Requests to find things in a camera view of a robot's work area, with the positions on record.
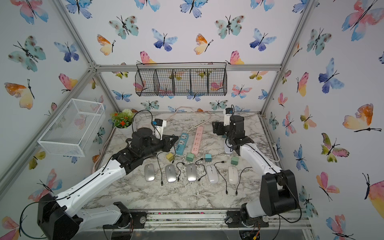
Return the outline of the lavender mouse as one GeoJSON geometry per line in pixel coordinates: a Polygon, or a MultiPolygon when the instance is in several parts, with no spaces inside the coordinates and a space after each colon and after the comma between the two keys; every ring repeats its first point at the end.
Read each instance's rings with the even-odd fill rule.
{"type": "Polygon", "coordinates": [[[225,151],[226,154],[230,155],[233,152],[232,145],[230,145],[229,143],[225,142],[224,151],[225,151]]]}

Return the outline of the silver mouse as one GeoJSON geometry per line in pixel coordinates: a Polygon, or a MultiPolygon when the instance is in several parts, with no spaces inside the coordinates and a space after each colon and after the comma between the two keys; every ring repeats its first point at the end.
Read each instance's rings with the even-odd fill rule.
{"type": "Polygon", "coordinates": [[[195,182],[197,180],[197,167],[196,164],[187,165],[187,179],[189,182],[195,182]]]}
{"type": "Polygon", "coordinates": [[[156,174],[155,174],[155,168],[153,164],[147,164],[145,166],[144,175],[145,175],[145,180],[147,182],[152,182],[155,179],[156,174]]]}

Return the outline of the yellow charger plug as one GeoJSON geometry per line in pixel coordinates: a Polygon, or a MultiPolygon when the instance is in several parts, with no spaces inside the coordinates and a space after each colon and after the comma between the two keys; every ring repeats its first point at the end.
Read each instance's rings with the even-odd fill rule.
{"type": "Polygon", "coordinates": [[[173,153],[168,153],[168,154],[166,155],[166,159],[167,159],[169,162],[173,163],[173,162],[175,161],[175,155],[174,155],[173,153]]]}

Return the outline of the grey mouse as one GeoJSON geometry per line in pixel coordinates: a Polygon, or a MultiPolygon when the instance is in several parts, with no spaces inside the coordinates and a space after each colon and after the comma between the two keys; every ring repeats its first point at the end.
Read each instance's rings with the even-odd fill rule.
{"type": "Polygon", "coordinates": [[[174,183],[177,180],[176,168],[173,164],[165,167],[166,177],[168,183],[174,183]]]}

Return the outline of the white mouse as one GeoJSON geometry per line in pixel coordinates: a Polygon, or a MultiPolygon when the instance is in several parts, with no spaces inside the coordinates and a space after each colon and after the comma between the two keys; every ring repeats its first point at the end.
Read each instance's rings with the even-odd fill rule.
{"type": "Polygon", "coordinates": [[[211,184],[217,184],[219,182],[218,171],[214,165],[208,165],[206,167],[207,175],[211,184]]]}
{"type": "Polygon", "coordinates": [[[235,166],[228,167],[228,180],[232,185],[236,185],[239,181],[238,169],[235,166]]]}

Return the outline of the blue power strip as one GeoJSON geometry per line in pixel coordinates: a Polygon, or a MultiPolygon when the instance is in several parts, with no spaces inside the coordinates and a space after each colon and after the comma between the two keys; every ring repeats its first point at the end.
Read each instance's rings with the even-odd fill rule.
{"type": "Polygon", "coordinates": [[[184,154],[188,139],[189,139],[189,135],[187,133],[182,133],[182,135],[179,138],[179,142],[176,146],[177,155],[182,156],[184,154]]]}

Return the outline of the pink power strip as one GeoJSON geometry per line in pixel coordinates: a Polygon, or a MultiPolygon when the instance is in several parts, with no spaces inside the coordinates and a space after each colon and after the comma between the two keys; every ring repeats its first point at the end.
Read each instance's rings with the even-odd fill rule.
{"type": "Polygon", "coordinates": [[[200,149],[203,131],[204,131],[204,127],[202,126],[197,127],[195,139],[194,139],[192,150],[191,150],[191,153],[194,154],[195,156],[198,154],[200,149]]]}

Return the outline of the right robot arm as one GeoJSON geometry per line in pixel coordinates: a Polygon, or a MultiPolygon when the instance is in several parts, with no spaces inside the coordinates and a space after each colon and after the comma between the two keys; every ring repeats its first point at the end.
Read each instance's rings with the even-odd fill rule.
{"type": "Polygon", "coordinates": [[[275,165],[246,136],[244,117],[226,114],[223,122],[213,122],[212,126],[214,134],[226,137],[226,147],[246,160],[261,177],[260,196],[242,205],[238,220],[230,227],[257,226],[264,216],[280,216],[300,208],[295,175],[275,165]]]}

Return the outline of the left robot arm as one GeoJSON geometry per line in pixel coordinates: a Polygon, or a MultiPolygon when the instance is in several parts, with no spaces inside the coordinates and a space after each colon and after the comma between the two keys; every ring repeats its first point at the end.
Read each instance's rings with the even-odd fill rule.
{"type": "Polygon", "coordinates": [[[54,196],[46,194],[38,202],[37,224],[49,240],[70,240],[79,232],[103,226],[107,229],[132,229],[135,220],[121,202],[93,210],[82,207],[106,187],[127,176],[144,160],[168,153],[178,142],[177,136],[157,139],[149,128],[140,128],[127,139],[128,145],[109,161],[68,190],[54,196]]]}

